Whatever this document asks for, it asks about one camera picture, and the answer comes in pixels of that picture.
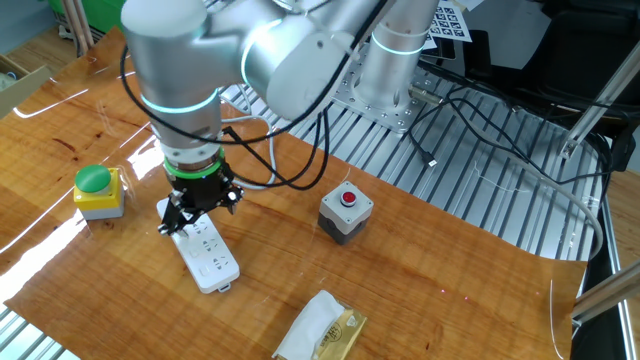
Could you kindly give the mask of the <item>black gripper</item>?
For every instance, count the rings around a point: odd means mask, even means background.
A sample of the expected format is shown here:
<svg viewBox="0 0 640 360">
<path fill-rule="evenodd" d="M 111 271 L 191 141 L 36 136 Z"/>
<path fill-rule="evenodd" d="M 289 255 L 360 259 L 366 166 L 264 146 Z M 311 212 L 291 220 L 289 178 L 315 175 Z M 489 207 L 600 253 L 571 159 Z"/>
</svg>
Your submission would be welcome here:
<svg viewBox="0 0 640 360">
<path fill-rule="evenodd" d="M 169 197 L 157 203 L 161 223 L 157 230 L 171 236 L 194 224 L 201 213 L 225 207 L 231 215 L 243 199 L 244 189 L 234 185 L 234 175 L 228 166 L 212 166 L 204 171 L 184 172 L 166 167 L 173 188 Z"/>
</svg>

